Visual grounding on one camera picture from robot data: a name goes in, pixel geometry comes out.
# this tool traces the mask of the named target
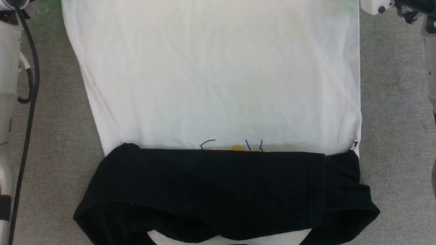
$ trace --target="black t-shirt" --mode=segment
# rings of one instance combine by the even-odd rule
[[[74,219],[96,245],[246,240],[312,228],[304,245],[342,244],[378,216],[354,151],[317,153],[140,149],[99,165]]]

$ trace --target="black cable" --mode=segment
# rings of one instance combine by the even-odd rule
[[[30,103],[30,101],[32,99],[31,94],[32,94],[33,83],[34,83],[33,73],[32,73],[31,68],[26,69],[26,71],[27,71],[27,77],[29,80],[29,96],[27,97],[27,99],[23,99],[22,97],[18,97],[18,102],[20,102],[21,104],[28,104],[28,103]]]
[[[32,51],[35,80],[34,80],[32,93],[30,94],[31,104],[29,109],[29,118],[27,120],[27,129],[26,129],[26,138],[24,140],[23,156],[21,158],[20,171],[18,173],[18,180],[17,180],[17,188],[15,190],[14,209],[12,211],[12,218],[10,221],[9,245],[12,245],[14,241],[15,222],[17,221],[18,204],[20,202],[21,183],[23,182],[24,168],[26,167],[26,158],[27,158],[27,152],[29,151],[29,142],[30,142],[30,135],[32,131],[33,115],[35,113],[36,97],[38,95],[38,89],[39,89],[39,62],[38,62],[38,55],[36,53],[35,43],[33,42],[32,34],[30,33],[29,27],[27,26],[26,19],[24,17],[23,11],[21,11],[20,9],[20,5],[18,4],[18,1],[17,0],[11,0],[11,1],[18,15],[18,19],[20,20],[21,25],[23,26],[24,32],[27,36],[27,40],[30,45],[30,49]]]

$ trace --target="gray carpet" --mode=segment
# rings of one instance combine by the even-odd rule
[[[103,157],[59,0],[31,20],[41,88],[21,193],[15,244],[86,245],[72,215]],[[436,200],[430,172],[436,128],[427,100],[420,23],[395,11],[361,15],[363,181],[381,215],[351,245],[435,245]],[[27,57],[30,52],[23,43]],[[26,77],[20,75],[20,94]],[[18,171],[28,106],[14,115],[11,155]]]

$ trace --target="white fabric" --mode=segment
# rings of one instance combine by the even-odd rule
[[[334,154],[360,139],[358,0],[62,2],[105,154],[124,142]]]

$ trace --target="blue line drawing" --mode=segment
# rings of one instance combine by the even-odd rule
[[[206,143],[208,143],[208,142],[211,142],[211,141],[215,141],[215,140],[206,140],[206,141],[204,141],[204,142],[200,145],[201,149],[203,150],[203,145],[206,144]]]
[[[250,150],[250,151],[251,151],[250,145],[248,144],[248,141],[247,141],[247,140],[245,140],[245,143],[247,143],[247,146],[248,146],[248,150]]]
[[[262,145],[263,145],[263,140],[260,140],[260,146],[259,146],[259,149],[263,152]]]

